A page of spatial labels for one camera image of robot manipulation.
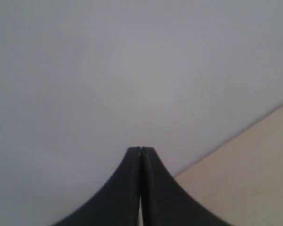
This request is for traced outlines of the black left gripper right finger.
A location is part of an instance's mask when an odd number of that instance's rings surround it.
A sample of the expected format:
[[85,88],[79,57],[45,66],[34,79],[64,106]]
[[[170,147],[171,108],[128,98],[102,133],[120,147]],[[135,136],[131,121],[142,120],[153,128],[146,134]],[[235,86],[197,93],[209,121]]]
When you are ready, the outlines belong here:
[[152,147],[141,149],[140,196],[145,226],[228,226],[191,198]]

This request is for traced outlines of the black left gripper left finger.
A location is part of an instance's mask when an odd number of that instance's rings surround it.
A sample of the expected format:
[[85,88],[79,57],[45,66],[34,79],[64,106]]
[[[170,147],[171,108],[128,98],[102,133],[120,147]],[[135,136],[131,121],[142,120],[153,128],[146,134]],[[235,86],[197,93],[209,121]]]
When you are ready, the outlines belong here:
[[137,226],[140,147],[127,149],[116,171],[84,205],[56,226]]

